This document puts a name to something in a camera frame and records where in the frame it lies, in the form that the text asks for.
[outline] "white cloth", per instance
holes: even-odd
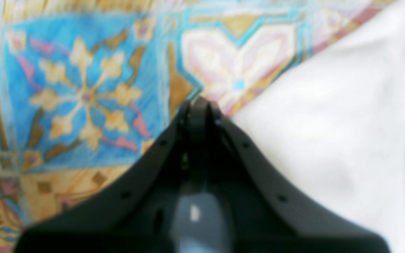
[[[299,189],[405,253],[405,0],[233,120]]]

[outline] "tile pattern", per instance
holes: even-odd
[[[186,99],[232,115],[392,1],[0,0],[0,253],[122,175]]]

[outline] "white fabric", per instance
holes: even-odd
[[[299,189],[405,253],[405,0],[233,120]]]

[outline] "white sheet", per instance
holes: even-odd
[[[301,190],[405,253],[405,0],[233,120]]]

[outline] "patterned rug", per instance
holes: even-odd
[[[0,253],[95,194],[186,99],[233,115],[392,0],[0,0]]]

